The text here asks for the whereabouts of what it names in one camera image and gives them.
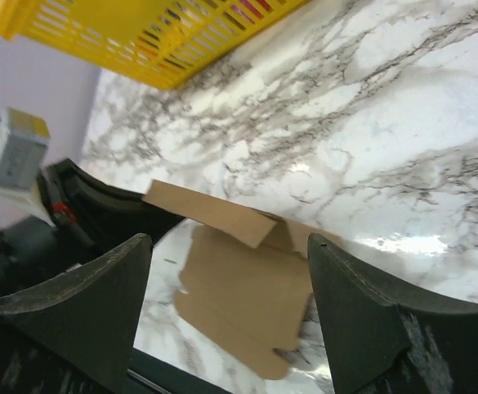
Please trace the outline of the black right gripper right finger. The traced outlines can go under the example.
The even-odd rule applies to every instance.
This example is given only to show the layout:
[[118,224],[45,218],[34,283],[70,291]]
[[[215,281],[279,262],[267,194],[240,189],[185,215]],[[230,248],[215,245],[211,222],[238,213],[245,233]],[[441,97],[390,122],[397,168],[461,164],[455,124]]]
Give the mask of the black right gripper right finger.
[[414,286],[313,234],[308,261],[337,393],[478,393],[478,304]]

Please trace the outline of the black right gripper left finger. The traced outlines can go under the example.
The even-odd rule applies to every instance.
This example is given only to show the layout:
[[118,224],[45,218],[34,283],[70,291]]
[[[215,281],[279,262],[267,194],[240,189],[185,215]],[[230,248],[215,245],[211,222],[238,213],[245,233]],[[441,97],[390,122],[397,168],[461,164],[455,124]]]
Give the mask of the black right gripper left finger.
[[0,393],[122,393],[152,246],[103,256],[0,298]]

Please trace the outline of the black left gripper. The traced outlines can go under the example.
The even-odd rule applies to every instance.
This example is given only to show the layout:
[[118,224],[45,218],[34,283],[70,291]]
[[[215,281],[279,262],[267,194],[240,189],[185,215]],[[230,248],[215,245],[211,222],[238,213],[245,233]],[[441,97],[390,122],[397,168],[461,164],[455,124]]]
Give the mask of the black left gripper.
[[0,298],[87,264],[138,233],[158,244],[183,217],[109,186],[69,158],[41,171],[44,221],[30,215],[0,229]]

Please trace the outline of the brown cardboard box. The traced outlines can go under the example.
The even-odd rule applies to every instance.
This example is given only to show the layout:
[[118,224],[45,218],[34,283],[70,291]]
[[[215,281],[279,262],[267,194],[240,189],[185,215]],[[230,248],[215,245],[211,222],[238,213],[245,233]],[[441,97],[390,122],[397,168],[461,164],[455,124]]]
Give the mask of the brown cardboard box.
[[290,364],[276,352],[299,345],[315,228],[159,180],[143,200],[197,223],[178,314],[261,378],[284,378]]

